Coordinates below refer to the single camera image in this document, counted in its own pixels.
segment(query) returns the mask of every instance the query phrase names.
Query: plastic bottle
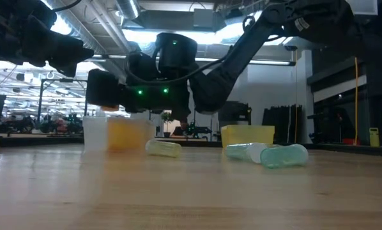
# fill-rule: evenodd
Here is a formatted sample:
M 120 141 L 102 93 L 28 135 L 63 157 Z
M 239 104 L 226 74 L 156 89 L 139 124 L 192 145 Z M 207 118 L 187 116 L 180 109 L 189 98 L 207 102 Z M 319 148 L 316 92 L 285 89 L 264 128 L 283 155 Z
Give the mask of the plastic bottle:
M 261 143 L 232 144 L 225 149 L 225 156 L 259 164 L 261 163 L 261 152 L 267 148 L 266 144 Z
M 181 146 L 171 142 L 149 140 L 146 144 L 146 153 L 154 156 L 179 157 Z
M 262 165 L 270 169 L 305 165 L 308 159 L 309 152 L 300 144 L 268 148 L 261 153 Z

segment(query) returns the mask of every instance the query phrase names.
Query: table surface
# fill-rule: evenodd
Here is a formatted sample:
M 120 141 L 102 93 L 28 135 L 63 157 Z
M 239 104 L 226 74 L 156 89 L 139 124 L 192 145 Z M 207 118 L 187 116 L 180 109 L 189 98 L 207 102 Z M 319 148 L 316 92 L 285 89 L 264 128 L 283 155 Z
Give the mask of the table surface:
M 382 229 L 382 158 L 311 151 L 264 169 L 215 148 L 178 158 L 2 149 L 0 229 Z

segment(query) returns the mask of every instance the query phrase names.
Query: yellow object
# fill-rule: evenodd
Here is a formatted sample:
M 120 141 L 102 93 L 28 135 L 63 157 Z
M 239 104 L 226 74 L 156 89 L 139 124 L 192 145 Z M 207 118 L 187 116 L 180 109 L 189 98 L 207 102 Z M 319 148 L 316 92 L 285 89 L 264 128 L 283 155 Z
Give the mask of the yellow object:
M 146 153 L 148 155 L 179 157 L 181 155 L 181 150 L 181 145 L 171 142 L 149 140 L 146 144 Z
M 370 128 L 370 146 L 380 147 L 380 139 L 378 136 L 378 128 Z
M 107 119 L 107 150 L 143 150 L 154 138 L 155 127 L 148 120 L 130 118 Z
M 227 125 L 221 128 L 222 147 L 230 144 L 273 144 L 274 126 Z

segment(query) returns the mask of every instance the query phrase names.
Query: light blue plastic bottle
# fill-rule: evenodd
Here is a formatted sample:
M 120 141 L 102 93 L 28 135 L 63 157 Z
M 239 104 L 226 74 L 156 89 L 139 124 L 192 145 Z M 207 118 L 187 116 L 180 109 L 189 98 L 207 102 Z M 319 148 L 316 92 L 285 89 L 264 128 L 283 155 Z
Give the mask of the light blue plastic bottle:
M 303 166 L 308 160 L 309 152 L 300 144 L 268 148 L 261 153 L 262 165 L 270 169 Z

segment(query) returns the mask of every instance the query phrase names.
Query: cable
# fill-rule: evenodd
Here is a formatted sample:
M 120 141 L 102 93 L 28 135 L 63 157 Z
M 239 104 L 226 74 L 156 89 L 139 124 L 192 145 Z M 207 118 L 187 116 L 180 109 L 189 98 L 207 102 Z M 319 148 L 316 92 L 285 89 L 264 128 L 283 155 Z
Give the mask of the cable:
M 354 145 L 357 145 L 357 139 L 358 139 L 358 61 L 357 57 L 355 57 L 355 68 L 356 68 L 356 101 L 355 101 L 355 128 L 356 128 L 356 135 L 355 135 L 355 141 Z
M 125 72 L 133 77 L 135 80 L 145 84 L 145 85 L 149 85 L 149 86 L 159 86 L 159 85 L 167 85 L 167 84 L 174 84 L 174 83 L 178 83 L 178 82 L 182 82 L 182 81 L 185 81 L 191 77 L 193 77 L 195 74 L 199 73 L 199 72 L 202 72 L 203 70 L 206 70 L 207 68 L 213 66 L 213 65 L 216 65 L 216 64 L 219 64 L 221 62 L 223 62 L 223 60 L 226 58 L 227 56 L 224 56 L 216 61 L 213 61 L 211 63 L 208 63 L 207 65 L 204 65 L 203 67 L 200 67 L 196 70 L 194 70 L 193 72 L 185 75 L 184 77 L 180 77 L 179 79 L 174 79 L 174 80 L 165 80 L 165 81 L 146 81 L 146 80 L 143 80 L 141 79 L 140 77 L 136 76 L 134 73 L 132 73 L 130 71 L 130 58 L 127 58 L 127 61 L 126 61 L 126 65 L 125 65 Z
M 63 10 L 69 10 L 70 8 L 73 8 L 74 6 L 76 6 L 77 4 L 79 4 L 82 0 L 76 0 L 74 3 L 72 4 L 69 4 L 67 6 L 63 6 L 63 7 L 59 7 L 59 8 L 56 8 L 56 9 L 53 9 L 52 11 L 53 12 L 61 12 Z
M 195 3 L 200 4 L 200 5 L 206 10 L 206 7 L 205 7 L 201 2 L 199 2 L 199 1 L 195 1 L 195 2 L 192 2 L 192 4 L 190 5 L 190 8 L 188 9 L 189 12 L 191 11 L 191 7 L 192 7 Z

